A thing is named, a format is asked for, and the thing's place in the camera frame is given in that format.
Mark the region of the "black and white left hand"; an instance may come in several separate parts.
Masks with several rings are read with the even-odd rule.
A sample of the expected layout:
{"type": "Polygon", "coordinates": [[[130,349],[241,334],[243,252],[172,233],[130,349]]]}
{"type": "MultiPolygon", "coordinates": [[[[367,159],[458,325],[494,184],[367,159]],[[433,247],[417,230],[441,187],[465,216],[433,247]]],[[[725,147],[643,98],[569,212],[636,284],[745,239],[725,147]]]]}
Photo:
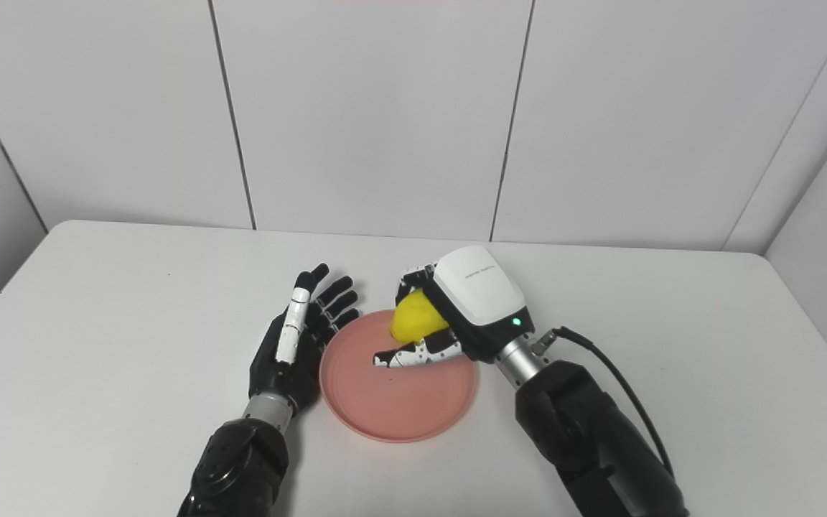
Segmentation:
{"type": "Polygon", "coordinates": [[[319,366],[339,330],[360,317],[354,279],[342,276],[316,292],[329,274],[321,263],[296,278],[286,309],[270,323],[249,370],[248,396],[281,399],[295,418],[319,397],[319,366]]]}

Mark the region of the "black and white right hand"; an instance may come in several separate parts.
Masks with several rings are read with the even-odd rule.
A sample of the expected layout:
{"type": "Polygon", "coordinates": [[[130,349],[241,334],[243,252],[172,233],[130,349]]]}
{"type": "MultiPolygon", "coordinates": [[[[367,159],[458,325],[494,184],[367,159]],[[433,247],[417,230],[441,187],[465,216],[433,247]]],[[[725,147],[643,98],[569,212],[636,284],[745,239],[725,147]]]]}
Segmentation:
{"type": "Polygon", "coordinates": [[[406,368],[459,356],[499,363],[524,348],[536,331],[524,294],[485,246],[465,246],[407,269],[399,279],[393,325],[422,321],[410,308],[410,299],[418,297],[440,327],[422,337],[395,336],[401,346],[375,353],[374,366],[406,368]]]}

